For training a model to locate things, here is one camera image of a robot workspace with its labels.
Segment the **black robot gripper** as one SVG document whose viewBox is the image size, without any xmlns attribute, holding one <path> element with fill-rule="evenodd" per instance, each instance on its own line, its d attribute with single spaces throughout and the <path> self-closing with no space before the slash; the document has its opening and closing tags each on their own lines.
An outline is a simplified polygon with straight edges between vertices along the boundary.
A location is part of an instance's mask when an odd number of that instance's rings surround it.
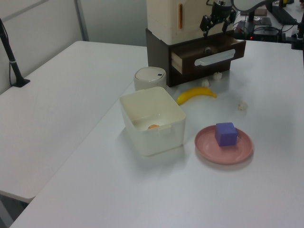
<svg viewBox="0 0 304 228">
<path fill-rule="evenodd" d="M 224 17 L 222 31 L 226 32 L 228 26 L 236 19 L 236 11 L 233 9 L 232 1 L 213 1 L 211 16 L 204 15 L 199 26 L 205 38 L 208 36 L 209 31 L 214 27 L 214 17 Z"/>
</svg>

